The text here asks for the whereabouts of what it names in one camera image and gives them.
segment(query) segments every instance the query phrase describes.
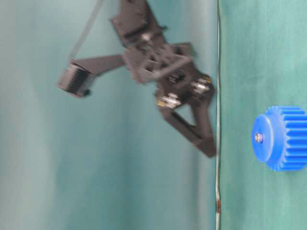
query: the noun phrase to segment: green fabric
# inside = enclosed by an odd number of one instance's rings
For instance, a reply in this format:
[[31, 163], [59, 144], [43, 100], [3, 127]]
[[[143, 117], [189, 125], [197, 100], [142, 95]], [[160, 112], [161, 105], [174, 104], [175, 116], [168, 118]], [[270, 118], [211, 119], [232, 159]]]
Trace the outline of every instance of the green fabric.
[[223, 230], [307, 226], [306, 170], [273, 172], [251, 146], [272, 105], [306, 108], [307, 1], [220, 0]]
[[[215, 158], [162, 119], [154, 83], [121, 68], [83, 100], [56, 87], [95, 2], [0, 3], [0, 230], [214, 229]], [[118, 2], [105, 0], [78, 58], [123, 52], [108, 20]], [[149, 2], [216, 82], [216, 1]]]

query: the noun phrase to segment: blue gear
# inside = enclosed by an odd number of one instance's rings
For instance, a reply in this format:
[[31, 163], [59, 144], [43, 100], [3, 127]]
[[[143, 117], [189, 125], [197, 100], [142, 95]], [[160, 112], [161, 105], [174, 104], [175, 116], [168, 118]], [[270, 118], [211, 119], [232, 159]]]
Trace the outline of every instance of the blue gear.
[[273, 106], [258, 116], [252, 131], [254, 153], [274, 171], [307, 164], [307, 114], [299, 107]]

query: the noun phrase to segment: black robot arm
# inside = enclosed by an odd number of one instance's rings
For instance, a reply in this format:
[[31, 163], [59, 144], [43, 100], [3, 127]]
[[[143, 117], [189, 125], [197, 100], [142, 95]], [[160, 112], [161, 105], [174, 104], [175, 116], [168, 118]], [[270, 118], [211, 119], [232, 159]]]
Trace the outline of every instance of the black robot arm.
[[[169, 44], [145, 0], [120, 0], [120, 12], [111, 19], [123, 55], [71, 60], [59, 87], [74, 96], [89, 94], [97, 76], [126, 65], [138, 83], [156, 82], [156, 101], [163, 118], [208, 157], [216, 154], [208, 106], [214, 87], [208, 75], [197, 70], [189, 43]], [[190, 106], [195, 125], [176, 110]]]

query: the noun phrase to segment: bolt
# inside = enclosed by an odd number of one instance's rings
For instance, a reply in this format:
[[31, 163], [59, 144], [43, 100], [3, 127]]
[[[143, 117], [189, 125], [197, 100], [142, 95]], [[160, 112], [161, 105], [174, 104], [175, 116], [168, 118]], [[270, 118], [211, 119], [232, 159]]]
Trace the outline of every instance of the bolt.
[[144, 33], [141, 35], [142, 39], [146, 42], [150, 41], [150, 34], [149, 33]]
[[181, 105], [181, 101], [178, 100], [178, 96], [174, 93], [169, 93], [168, 97], [163, 97], [162, 101], [165, 102], [166, 107], [174, 109]]
[[191, 85], [194, 87], [194, 91], [199, 94], [210, 90], [210, 87], [207, 85], [207, 81], [203, 79], [200, 79], [197, 82], [192, 82]]
[[257, 143], [262, 143], [263, 142], [263, 134], [262, 133], [256, 133], [255, 135], [255, 141]]

